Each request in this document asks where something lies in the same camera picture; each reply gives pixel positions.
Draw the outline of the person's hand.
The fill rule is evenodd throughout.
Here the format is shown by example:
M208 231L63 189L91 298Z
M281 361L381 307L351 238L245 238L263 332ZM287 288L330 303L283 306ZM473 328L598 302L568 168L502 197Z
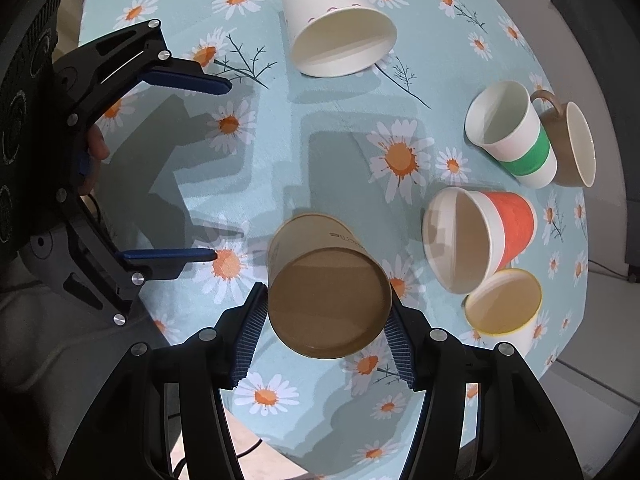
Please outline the person's hand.
M90 127L87 133L88 141L88 153L90 159L90 168L88 176L85 177L84 182L78 188L78 193L81 196L88 195L96 185L96 181L99 179L102 162L110 156L110 149L108 148L103 133L97 124Z

